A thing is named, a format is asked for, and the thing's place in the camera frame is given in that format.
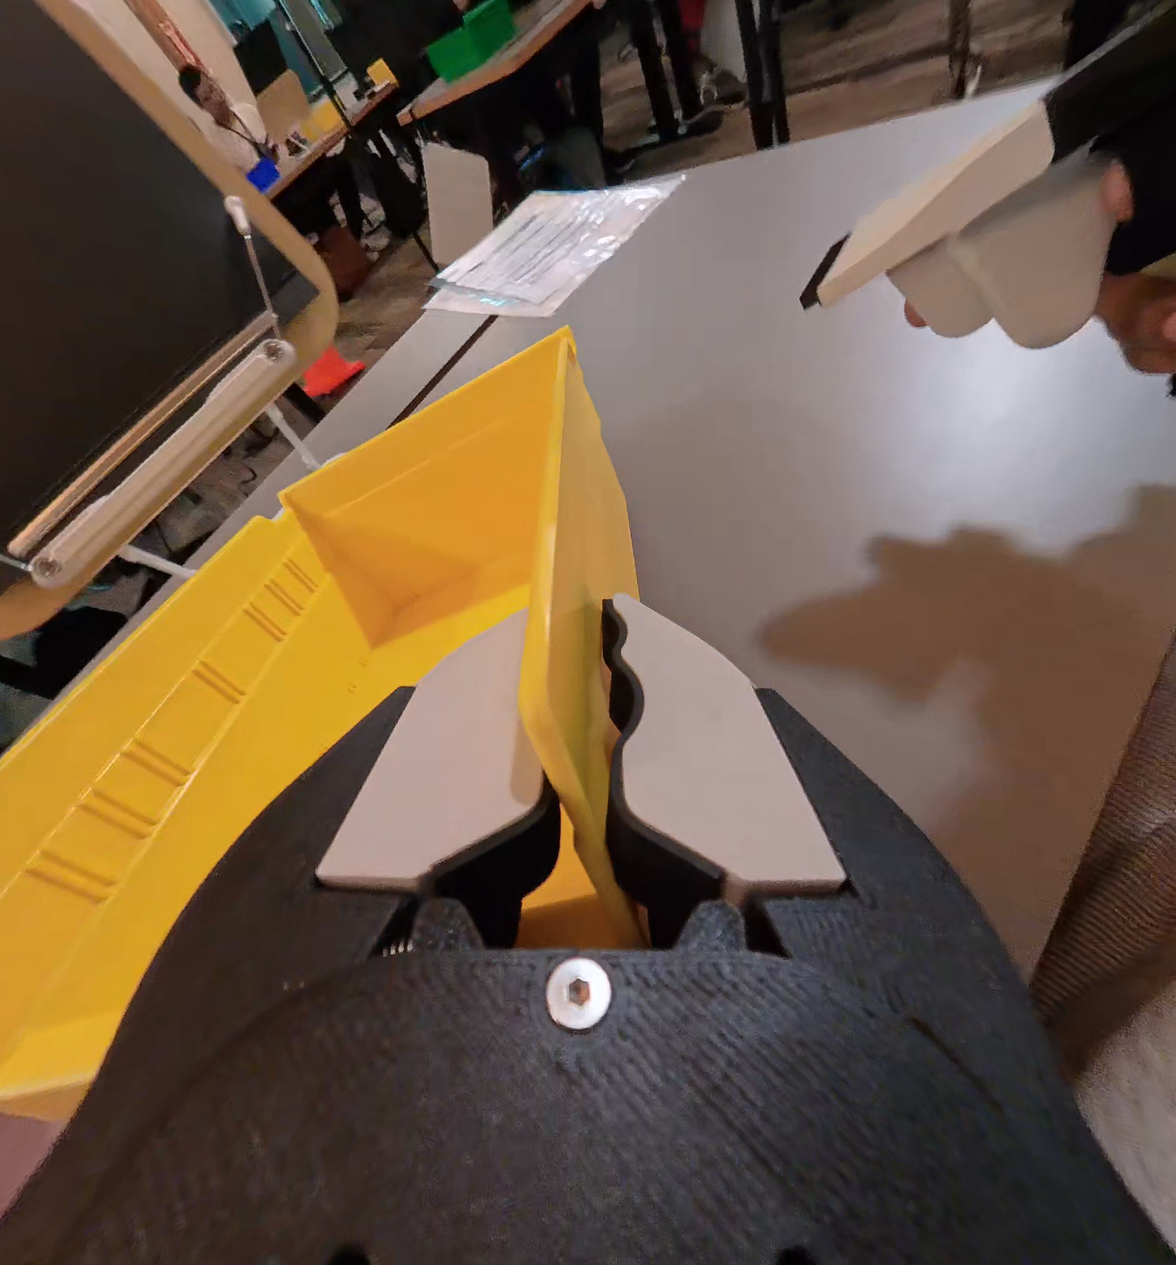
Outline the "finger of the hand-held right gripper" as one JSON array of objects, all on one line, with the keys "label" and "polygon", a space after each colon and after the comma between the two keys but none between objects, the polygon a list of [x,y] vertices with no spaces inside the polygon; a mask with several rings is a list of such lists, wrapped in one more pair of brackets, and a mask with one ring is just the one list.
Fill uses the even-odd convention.
[{"label": "finger of the hand-held right gripper", "polygon": [[997,325],[1026,349],[1069,339],[1094,315],[1117,215],[1116,162],[1069,159],[889,272],[928,328],[948,339]]},{"label": "finger of the hand-held right gripper", "polygon": [[1042,176],[1054,159],[1054,131],[1041,98],[860,218],[825,254],[801,293],[801,306],[834,306],[958,234]]}]

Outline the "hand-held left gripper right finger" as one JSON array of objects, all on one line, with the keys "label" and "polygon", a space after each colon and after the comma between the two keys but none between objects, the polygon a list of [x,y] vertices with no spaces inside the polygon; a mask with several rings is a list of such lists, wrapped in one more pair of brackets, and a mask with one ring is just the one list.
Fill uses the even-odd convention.
[{"label": "hand-held left gripper right finger", "polygon": [[601,617],[623,891],[637,904],[838,891],[845,868],[750,677],[629,594]]}]

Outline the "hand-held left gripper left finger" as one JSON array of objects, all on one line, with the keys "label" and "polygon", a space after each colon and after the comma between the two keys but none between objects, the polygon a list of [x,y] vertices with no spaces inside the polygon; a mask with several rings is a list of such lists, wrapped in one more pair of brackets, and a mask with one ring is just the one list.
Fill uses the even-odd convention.
[{"label": "hand-held left gripper left finger", "polygon": [[444,657],[402,709],[315,875],[340,890],[535,891],[562,816],[519,713],[529,614]]}]

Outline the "yellow storage bin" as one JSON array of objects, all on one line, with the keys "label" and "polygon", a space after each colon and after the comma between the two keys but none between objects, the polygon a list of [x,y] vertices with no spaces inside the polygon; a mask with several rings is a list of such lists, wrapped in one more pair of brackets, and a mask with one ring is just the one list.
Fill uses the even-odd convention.
[{"label": "yellow storage bin", "polygon": [[526,612],[519,716],[574,830],[526,900],[637,946],[606,848],[601,605],[627,504],[562,328],[279,495],[0,758],[0,1113],[65,1121],[253,819],[396,687]]}]

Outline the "grey desk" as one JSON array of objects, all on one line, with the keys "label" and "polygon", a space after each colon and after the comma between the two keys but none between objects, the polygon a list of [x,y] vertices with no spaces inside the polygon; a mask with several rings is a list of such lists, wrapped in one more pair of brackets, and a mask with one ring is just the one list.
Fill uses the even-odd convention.
[{"label": "grey desk", "polygon": [[396,687],[197,888],[74,1115],[0,1113],[62,1124],[0,1262],[1176,1262],[1020,975],[1175,631],[1176,404],[1097,334],[799,305],[1015,104],[697,170],[558,319],[635,598],[750,677],[847,882],[623,891],[613,947],[526,913],[557,865],[328,887]]}]

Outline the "person's right hand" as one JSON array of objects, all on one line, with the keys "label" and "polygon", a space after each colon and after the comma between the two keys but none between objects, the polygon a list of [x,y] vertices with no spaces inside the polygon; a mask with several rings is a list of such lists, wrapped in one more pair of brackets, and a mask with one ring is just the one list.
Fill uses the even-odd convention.
[{"label": "person's right hand", "polygon": [[1176,374],[1176,279],[1107,274],[1097,318],[1133,370]]}]

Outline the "laminated instruction sheet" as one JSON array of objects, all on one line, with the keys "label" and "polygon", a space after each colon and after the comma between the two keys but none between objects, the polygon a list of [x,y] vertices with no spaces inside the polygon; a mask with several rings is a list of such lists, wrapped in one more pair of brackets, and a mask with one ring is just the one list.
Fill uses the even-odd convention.
[{"label": "laminated instruction sheet", "polygon": [[598,191],[541,191],[431,283],[427,310],[546,319],[611,261],[685,182],[682,172]]}]

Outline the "white panel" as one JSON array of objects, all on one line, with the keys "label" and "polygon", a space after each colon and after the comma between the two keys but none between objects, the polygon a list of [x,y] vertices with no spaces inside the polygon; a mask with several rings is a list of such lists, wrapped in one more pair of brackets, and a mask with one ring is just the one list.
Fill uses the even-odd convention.
[{"label": "white panel", "polygon": [[490,169],[484,156],[438,142],[421,147],[431,254],[445,269],[494,227]]}]

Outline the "green storage bin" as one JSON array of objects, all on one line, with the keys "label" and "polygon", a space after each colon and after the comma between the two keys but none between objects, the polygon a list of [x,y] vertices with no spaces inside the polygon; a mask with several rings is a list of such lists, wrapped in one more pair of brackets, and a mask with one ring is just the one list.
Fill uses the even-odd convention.
[{"label": "green storage bin", "polygon": [[428,45],[425,58],[438,78],[455,84],[516,38],[518,25],[509,1],[476,3],[458,16],[454,27]]}]

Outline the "black screen in wooden frame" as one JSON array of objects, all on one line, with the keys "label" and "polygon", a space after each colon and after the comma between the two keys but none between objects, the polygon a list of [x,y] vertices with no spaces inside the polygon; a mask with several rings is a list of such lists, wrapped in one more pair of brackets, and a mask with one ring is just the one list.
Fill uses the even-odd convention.
[{"label": "black screen in wooden frame", "polygon": [[[0,549],[91,469],[90,497],[110,491],[204,400],[182,384],[268,319],[229,195],[308,368],[338,318],[314,248],[88,9],[0,3]],[[0,565],[0,641],[99,572],[45,589]]]}]

